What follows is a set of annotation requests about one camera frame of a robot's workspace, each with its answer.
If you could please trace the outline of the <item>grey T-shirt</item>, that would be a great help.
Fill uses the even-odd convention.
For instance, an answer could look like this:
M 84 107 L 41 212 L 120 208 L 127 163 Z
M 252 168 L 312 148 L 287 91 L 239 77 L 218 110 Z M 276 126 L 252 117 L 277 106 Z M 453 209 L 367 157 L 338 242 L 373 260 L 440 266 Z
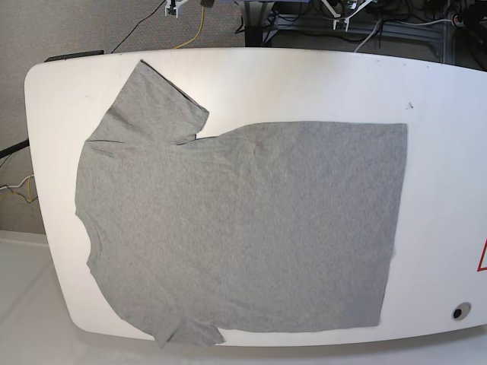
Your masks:
M 377 326 L 406 125 L 269 122 L 199 138 L 207 118 L 139 62 L 84 143 L 75 213 L 113 311 L 159 344 Z

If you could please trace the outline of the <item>black table leg post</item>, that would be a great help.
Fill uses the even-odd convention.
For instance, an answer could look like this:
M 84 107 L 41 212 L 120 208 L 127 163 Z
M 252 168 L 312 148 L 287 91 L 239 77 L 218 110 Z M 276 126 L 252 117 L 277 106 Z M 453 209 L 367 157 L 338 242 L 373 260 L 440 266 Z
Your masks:
M 263 26 L 244 26 L 245 47 L 257 48 L 263 44 Z

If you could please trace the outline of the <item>red triangle sticker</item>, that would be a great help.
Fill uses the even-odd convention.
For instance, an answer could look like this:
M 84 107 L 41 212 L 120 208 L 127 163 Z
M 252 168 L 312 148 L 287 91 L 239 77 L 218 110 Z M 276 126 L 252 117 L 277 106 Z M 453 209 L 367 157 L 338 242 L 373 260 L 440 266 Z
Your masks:
M 487 265 L 484 263 L 484 261 L 486 259 L 486 250 L 487 250 L 487 240 L 485 241 L 485 244 L 484 244 L 483 249 L 482 249 L 482 254 L 481 254 L 479 264 L 477 267 L 478 272 L 487 270 Z

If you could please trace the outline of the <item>black table mount hole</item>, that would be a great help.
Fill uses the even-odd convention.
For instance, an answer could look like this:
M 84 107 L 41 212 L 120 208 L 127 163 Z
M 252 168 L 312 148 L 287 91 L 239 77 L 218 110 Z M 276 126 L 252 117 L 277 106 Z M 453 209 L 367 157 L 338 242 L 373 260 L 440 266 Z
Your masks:
M 452 313 L 452 318 L 456 321 L 460 321 L 465 319 L 471 310 L 472 306 L 468 302 L 464 302 L 459 304 Z

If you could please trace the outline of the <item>black bar behind table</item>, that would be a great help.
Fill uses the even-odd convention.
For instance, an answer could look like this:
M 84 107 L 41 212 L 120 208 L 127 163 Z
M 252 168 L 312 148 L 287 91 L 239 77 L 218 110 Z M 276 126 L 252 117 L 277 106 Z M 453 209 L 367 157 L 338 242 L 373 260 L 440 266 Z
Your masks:
M 57 56 L 50 56 L 44 62 L 55 62 L 55 61 L 62 61 L 68 59 L 76 59 L 76 58 L 83 58 L 88 56 L 101 56 L 104 55 L 103 50 L 92 50 L 87 52 L 76 52 L 76 53 L 69 53 Z

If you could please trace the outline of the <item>aluminium frame rail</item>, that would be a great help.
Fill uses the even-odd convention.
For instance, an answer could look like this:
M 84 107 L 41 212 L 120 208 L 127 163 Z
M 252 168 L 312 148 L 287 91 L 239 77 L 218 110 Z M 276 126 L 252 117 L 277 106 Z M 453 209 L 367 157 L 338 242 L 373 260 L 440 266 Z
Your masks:
M 374 33 L 381 41 L 421 43 L 429 46 L 440 63 L 453 65 L 456 61 L 454 26 L 448 20 L 433 21 L 431 24 L 413 24 L 404 21 L 386 21 L 376 26 L 375 21 L 353 21 L 349 27 L 333 27 L 329 21 L 317 17 L 277 17 L 274 30 L 294 31 L 316 37 L 364 39 Z

